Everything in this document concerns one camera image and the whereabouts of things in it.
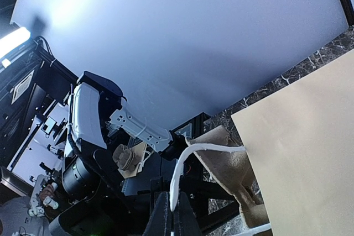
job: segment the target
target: cardboard piece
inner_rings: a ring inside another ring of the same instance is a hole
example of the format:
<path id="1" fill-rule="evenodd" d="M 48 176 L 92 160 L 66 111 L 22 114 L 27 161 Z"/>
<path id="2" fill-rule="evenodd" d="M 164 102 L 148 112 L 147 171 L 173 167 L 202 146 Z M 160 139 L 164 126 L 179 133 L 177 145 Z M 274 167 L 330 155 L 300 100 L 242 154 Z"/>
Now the cardboard piece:
<path id="1" fill-rule="evenodd" d="M 354 235 L 354 50 L 232 119 L 274 235 Z"/>
<path id="2" fill-rule="evenodd" d="M 144 158 L 145 158 L 145 150 L 147 148 L 148 144 L 146 144 L 145 142 L 141 142 L 138 145 L 135 145 L 134 147 L 132 147 L 132 151 L 135 153 L 135 156 L 138 156 L 140 158 L 140 162 L 143 162 Z M 124 179 L 127 178 L 132 178 L 135 177 L 139 172 L 141 172 L 143 170 L 143 167 L 141 167 L 140 165 L 137 165 L 137 167 L 135 167 L 134 171 L 122 171 L 121 169 L 118 169 L 118 171 L 121 173 L 121 175 L 124 177 Z"/>

